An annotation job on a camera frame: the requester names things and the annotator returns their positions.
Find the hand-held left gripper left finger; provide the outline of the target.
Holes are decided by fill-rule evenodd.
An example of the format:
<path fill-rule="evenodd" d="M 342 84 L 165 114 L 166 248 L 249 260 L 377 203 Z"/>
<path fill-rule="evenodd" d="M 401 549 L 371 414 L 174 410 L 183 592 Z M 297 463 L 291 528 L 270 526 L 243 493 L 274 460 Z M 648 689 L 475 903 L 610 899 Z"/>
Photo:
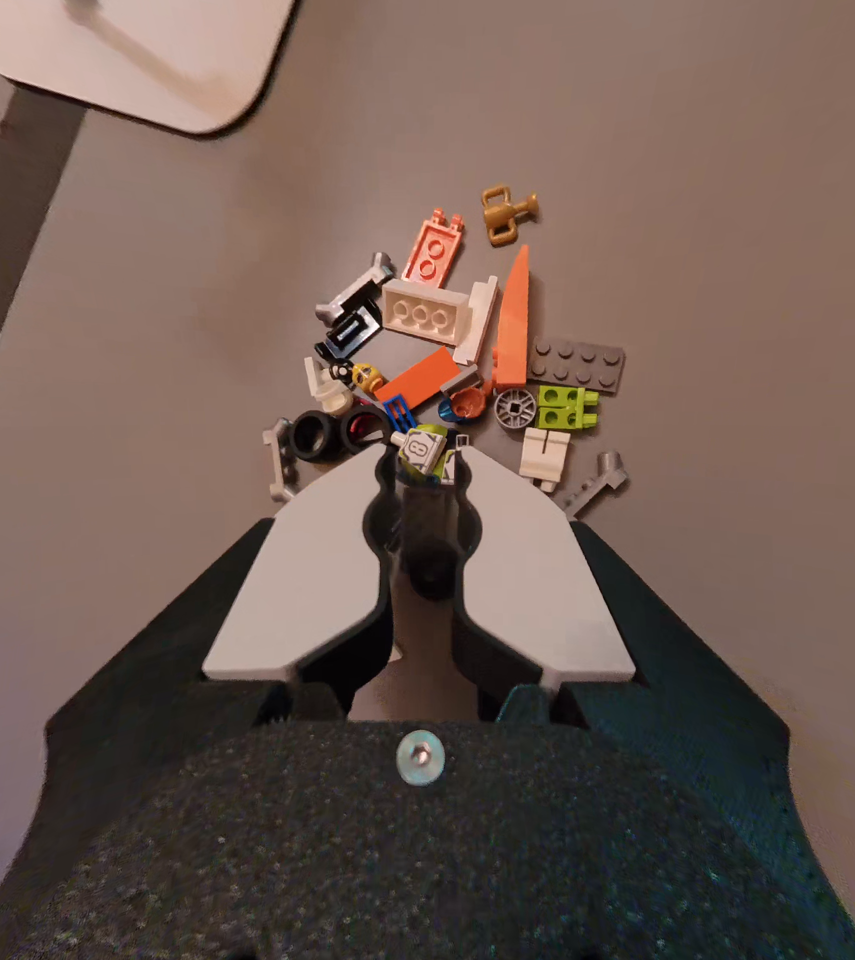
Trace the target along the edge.
<path fill-rule="evenodd" d="M 372 528 L 394 453 L 368 447 L 281 507 L 203 662 L 214 681 L 363 687 L 394 645 L 390 558 Z"/>

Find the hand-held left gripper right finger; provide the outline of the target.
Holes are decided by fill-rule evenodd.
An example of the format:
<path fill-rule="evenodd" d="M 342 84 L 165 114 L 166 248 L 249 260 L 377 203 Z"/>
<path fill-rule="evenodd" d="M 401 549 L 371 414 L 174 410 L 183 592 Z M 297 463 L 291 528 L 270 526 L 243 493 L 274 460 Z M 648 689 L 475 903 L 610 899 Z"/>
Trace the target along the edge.
<path fill-rule="evenodd" d="M 484 691 L 630 682 L 635 663 L 572 523 L 481 450 L 459 454 L 469 544 L 454 598 L 458 669 Z"/>

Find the green white lego minifigure torso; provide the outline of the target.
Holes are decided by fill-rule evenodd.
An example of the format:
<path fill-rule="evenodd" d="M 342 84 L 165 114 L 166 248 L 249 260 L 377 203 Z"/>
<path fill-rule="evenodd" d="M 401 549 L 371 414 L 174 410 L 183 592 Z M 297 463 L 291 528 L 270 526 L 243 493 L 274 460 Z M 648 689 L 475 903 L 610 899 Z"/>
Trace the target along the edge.
<path fill-rule="evenodd" d="M 406 432 L 394 431 L 390 442 L 397 451 L 397 479 L 411 487 L 445 483 L 449 429 L 422 424 Z"/>

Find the pile of lego pieces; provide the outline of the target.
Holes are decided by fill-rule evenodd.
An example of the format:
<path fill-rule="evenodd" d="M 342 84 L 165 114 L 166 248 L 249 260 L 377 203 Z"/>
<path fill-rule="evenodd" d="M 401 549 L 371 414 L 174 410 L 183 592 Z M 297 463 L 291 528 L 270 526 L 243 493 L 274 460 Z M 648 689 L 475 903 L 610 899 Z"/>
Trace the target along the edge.
<path fill-rule="evenodd" d="M 325 329 L 303 361 L 316 408 L 264 431 L 272 500 L 296 495 L 296 464 L 361 452 L 394 431 L 445 426 L 445 483 L 463 431 L 488 412 L 521 438 L 518 473 L 542 492 L 564 474 L 576 433 L 599 425 L 601 398 L 617 394 L 620 348 L 556 337 L 530 340 L 530 249 L 522 246 L 504 287 L 492 274 L 468 294 L 448 289 L 464 220 L 435 208 L 403 268 L 384 251 L 342 292 L 316 307 Z"/>

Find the white wire screen stand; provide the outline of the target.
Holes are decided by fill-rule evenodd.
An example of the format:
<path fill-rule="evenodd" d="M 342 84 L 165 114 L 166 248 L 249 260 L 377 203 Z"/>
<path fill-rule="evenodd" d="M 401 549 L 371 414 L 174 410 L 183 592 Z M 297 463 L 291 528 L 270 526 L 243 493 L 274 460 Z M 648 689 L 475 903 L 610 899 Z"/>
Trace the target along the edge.
<path fill-rule="evenodd" d="M 293 1 L 0 1 L 0 75 L 187 135 L 256 101 Z"/>

